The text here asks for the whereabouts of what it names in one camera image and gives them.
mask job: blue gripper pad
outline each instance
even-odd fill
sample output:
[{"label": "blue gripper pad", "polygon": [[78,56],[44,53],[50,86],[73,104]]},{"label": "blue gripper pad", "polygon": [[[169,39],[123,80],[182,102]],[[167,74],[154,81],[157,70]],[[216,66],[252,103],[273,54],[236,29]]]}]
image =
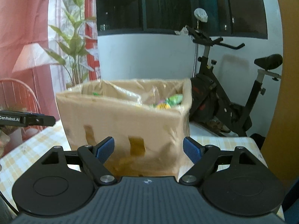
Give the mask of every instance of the blue gripper pad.
[{"label": "blue gripper pad", "polygon": [[104,164],[114,152],[114,145],[114,139],[112,137],[107,137],[93,148],[95,157]]},{"label": "blue gripper pad", "polygon": [[204,147],[191,137],[185,137],[183,140],[183,150],[193,164],[197,163],[204,153]]}]

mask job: table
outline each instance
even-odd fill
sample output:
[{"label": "table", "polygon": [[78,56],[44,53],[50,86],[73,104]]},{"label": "table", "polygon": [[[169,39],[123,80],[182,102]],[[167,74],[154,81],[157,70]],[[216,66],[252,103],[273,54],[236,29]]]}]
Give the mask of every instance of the table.
[{"label": "table", "polygon": [[[218,146],[221,150],[234,150],[236,146],[246,147],[254,154],[263,164],[266,162],[259,151],[257,145],[251,138],[234,137],[206,137],[191,135],[201,145],[212,144]],[[13,201],[11,189],[14,182],[34,164],[42,155],[44,155],[53,146],[60,145],[65,151],[70,151],[71,148],[65,136],[62,123],[58,121],[54,127],[46,128],[36,136],[25,141],[22,145],[12,150],[9,154],[0,159],[2,170],[0,171],[0,190],[6,199],[16,208]],[[79,170],[78,166],[69,165],[70,168]],[[183,164],[180,168],[180,176],[185,174],[192,166]],[[219,166],[218,170],[227,168],[228,166]],[[278,211],[278,216],[284,219],[282,208]]]}]

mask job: cardboard box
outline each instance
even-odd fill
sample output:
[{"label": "cardboard box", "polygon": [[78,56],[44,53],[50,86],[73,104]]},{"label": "cardboard box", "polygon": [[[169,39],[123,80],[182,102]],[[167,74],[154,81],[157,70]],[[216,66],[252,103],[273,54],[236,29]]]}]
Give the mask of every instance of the cardboard box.
[{"label": "cardboard box", "polygon": [[[151,106],[178,93],[183,101],[176,107]],[[58,93],[56,101],[72,150],[112,136],[115,150],[105,166],[115,176],[178,176],[189,136],[189,79],[91,81]]]}]

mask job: plastic bag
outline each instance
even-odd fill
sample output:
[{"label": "plastic bag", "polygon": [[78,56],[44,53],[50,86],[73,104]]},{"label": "plastic bag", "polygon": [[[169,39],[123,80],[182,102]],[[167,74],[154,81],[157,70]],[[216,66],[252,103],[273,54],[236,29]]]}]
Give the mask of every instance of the plastic bag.
[{"label": "plastic bag", "polygon": [[186,27],[183,27],[181,31],[175,31],[176,35],[189,35],[189,31]]},{"label": "plastic bag", "polygon": [[202,8],[195,9],[194,16],[196,17],[197,20],[199,20],[201,22],[204,22],[204,23],[207,22],[207,13]]},{"label": "plastic bag", "polygon": [[[160,103],[176,94],[181,94],[185,80],[123,80],[123,81],[92,81],[68,89],[81,92],[83,96],[104,97],[106,100],[120,104],[149,107]],[[185,111],[185,104],[177,105],[177,109]]]}]

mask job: sandal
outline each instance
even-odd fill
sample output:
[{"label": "sandal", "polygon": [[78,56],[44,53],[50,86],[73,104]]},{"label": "sandal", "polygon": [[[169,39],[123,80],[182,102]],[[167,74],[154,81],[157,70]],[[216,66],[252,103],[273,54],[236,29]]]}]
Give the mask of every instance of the sandal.
[{"label": "sandal", "polygon": [[220,132],[223,132],[223,133],[230,133],[231,130],[229,128],[227,128],[222,122],[220,122],[219,120],[217,121],[209,121],[209,122],[206,122],[207,126],[215,129],[215,130],[218,130]]}]

